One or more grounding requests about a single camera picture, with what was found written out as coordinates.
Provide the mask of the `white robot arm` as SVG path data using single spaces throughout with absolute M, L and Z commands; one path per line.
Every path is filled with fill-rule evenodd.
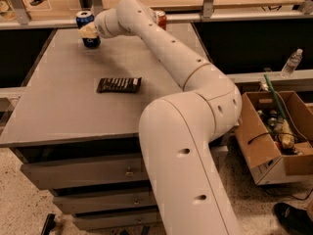
M 139 121 L 148 176 L 167 235 L 241 235 L 209 142 L 237 124 L 242 97 L 206 58 L 159 26 L 137 0 L 120 0 L 80 28 L 87 38 L 138 36 L 180 87 L 152 101 Z

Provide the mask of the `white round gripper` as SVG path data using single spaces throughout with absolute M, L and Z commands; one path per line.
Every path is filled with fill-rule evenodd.
M 99 13 L 95 17 L 94 23 L 84 25 L 78 32 L 82 38 L 90 39 L 97 38 L 98 34 L 102 38 L 113 38 L 127 34 L 127 30 L 117 20 L 116 9 L 108 9 Z

